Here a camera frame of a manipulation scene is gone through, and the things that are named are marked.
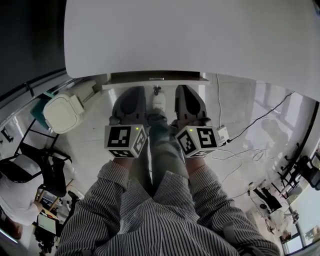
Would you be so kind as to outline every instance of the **jeans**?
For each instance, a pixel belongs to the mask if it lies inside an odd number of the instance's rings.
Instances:
[[[129,179],[137,178],[145,191],[153,196],[166,171],[189,178],[185,161],[171,128],[167,124],[165,114],[160,109],[154,109],[148,115],[152,182],[149,173],[148,140],[145,142],[139,158],[133,160]]]

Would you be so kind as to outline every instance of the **dark wall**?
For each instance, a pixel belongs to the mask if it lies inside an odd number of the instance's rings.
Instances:
[[[0,1],[0,97],[65,67],[66,0]]]

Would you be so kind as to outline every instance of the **white tabletop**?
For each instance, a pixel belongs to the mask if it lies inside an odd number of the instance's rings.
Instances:
[[[69,76],[142,70],[262,80],[320,101],[310,0],[68,0]]]

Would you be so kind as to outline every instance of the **white tiled floor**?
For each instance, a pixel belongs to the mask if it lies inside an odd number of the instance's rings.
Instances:
[[[207,114],[212,119],[212,125],[219,125],[218,87],[216,77],[213,76],[213,84],[208,86],[194,86],[193,88],[204,97],[207,106]],[[220,101],[222,106],[221,122],[228,129],[230,138],[239,135],[256,118],[262,116],[275,107],[290,91],[276,85],[256,82],[254,80],[232,76],[219,75]],[[104,149],[104,128],[109,124],[112,106],[124,89],[112,89],[104,91],[94,106],[87,112],[83,123],[72,131],[61,134],[57,146],[72,157],[75,169],[75,183],[80,191],[85,193],[97,179],[101,166],[112,157]],[[166,94],[166,114],[168,122],[176,118],[174,113],[175,86],[163,88]],[[153,93],[151,87],[146,87],[147,103]],[[292,96],[268,116],[258,120],[243,135],[221,148],[234,154],[247,150],[265,150],[265,154],[259,151],[247,151],[239,155],[243,164],[231,174],[223,183],[224,190],[230,197],[236,197],[248,190],[250,182],[261,182],[267,179],[273,182],[278,179],[276,170],[280,169],[284,155],[291,155],[296,149],[296,143],[301,142],[308,128],[315,101],[305,96],[294,93]],[[29,113],[30,107],[17,115],[7,128],[14,135],[13,143],[0,145],[0,154],[6,158],[15,151],[22,134],[32,121]],[[28,137],[28,143],[43,147],[43,138],[34,135]],[[215,151],[213,158],[225,159],[232,156],[229,152]],[[238,168],[242,161],[237,157],[228,160],[211,159],[205,157],[206,163],[216,172],[220,181]],[[244,211],[253,205],[251,199],[244,194],[235,198],[236,205]]]

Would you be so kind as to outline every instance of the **white box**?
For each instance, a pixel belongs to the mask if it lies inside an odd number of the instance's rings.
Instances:
[[[186,126],[176,136],[186,158],[204,157],[222,144],[216,128]]]
[[[142,124],[107,125],[104,129],[104,148],[115,158],[138,158],[146,140]]]

